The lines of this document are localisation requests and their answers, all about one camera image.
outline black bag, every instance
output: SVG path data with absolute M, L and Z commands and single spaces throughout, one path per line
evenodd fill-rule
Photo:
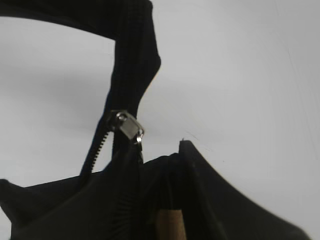
M 143 162 L 139 102 L 158 72 L 149 0 L 0 0 L 0 15 L 115 40 L 111 87 L 79 176 L 20 187 L 0 180 L 11 240 L 308 240 L 225 181 L 190 141 Z M 93 166 L 109 132 L 112 160 Z

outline white background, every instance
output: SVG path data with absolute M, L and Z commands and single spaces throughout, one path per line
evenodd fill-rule
M 320 2 L 154 0 L 162 66 L 138 114 L 146 161 L 191 140 L 233 186 L 320 239 Z M 0 178 L 79 174 L 114 42 L 0 17 Z M 95 171 L 110 160 L 107 141 Z M 10 222 L 0 211 L 0 240 Z

